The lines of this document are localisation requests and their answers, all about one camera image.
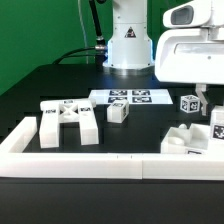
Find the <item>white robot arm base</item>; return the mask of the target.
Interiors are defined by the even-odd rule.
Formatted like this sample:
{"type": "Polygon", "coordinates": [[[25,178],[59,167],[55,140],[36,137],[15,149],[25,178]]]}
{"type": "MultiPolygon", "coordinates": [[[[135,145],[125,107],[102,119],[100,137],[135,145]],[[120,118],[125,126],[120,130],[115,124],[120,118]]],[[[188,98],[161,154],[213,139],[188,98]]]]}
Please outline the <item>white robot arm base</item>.
{"type": "Polygon", "coordinates": [[[153,42],[147,34],[147,0],[113,0],[113,35],[104,67],[144,69],[154,65],[153,42]]]}

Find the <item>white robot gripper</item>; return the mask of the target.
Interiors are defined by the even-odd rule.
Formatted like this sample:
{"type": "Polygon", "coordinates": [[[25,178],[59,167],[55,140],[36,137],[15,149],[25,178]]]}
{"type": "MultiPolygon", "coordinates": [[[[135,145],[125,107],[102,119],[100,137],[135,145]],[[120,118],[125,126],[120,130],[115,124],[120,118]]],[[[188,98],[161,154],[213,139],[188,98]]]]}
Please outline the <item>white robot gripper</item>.
{"type": "Polygon", "coordinates": [[[206,84],[224,84],[224,0],[191,0],[167,10],[163,24],[155,75],[161,82],[197,83],[206,116],[206,84]]]}

